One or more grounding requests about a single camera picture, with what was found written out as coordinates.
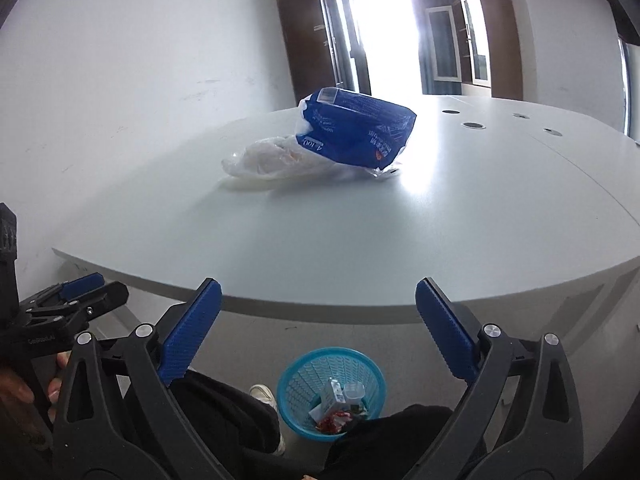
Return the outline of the person's left hand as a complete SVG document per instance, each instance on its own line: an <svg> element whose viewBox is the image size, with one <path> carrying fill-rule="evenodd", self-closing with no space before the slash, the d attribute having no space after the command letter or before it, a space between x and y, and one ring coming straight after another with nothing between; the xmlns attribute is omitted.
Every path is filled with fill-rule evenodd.
<svg viewBox="0 0 640 480"><path fill-rule="evenodd" d="M55 374L47 385L46 393L51 403L48 409L49 422L54 422L58 397L62 388L62 375L70 352L61 352L56 356ZM1 403L4 405L12 420L20 427L21 432L28 437L32 444L45 444L48 430L38 410L34 408L35 396L32 389L19 378L13 370L1 369Z"/></svg>

